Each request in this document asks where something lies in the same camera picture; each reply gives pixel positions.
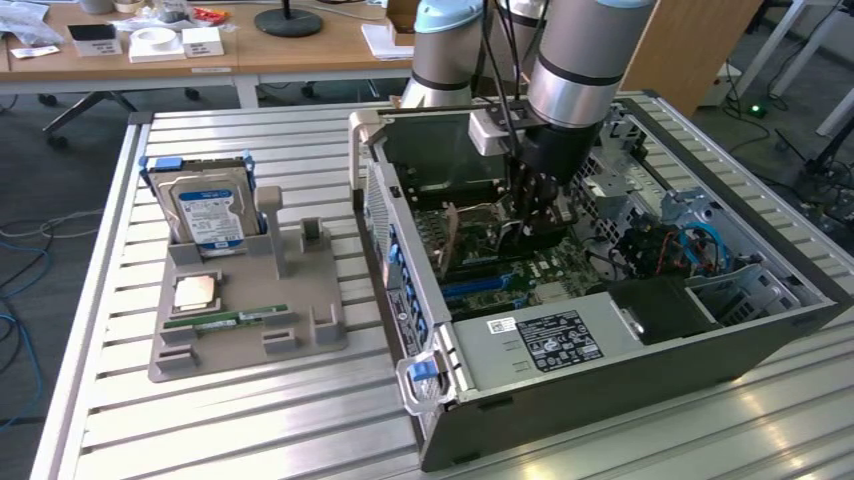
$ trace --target aluminum table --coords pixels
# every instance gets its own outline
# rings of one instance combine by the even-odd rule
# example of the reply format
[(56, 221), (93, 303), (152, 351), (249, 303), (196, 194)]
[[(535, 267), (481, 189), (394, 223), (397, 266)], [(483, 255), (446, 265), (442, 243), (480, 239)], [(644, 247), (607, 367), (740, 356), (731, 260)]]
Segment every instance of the aluminum table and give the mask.
[[(839, 284), (851, 257), (665, 102), (629, 95)], [(736, 381), (453, 469), (417, 468), (348, 200), (346, 116), (385, 104), (164, 113), (126, 129), (31, 478), (837, 478), (854, 474), (848, 312)], [(277, 185), (282, 228), (321, 216), (333, 235), (345, 350), (150, 383), (145, 366), (166, 224), (134, 160), (236, 155)], [(673, 185), (691, 175), (651, 146)]]

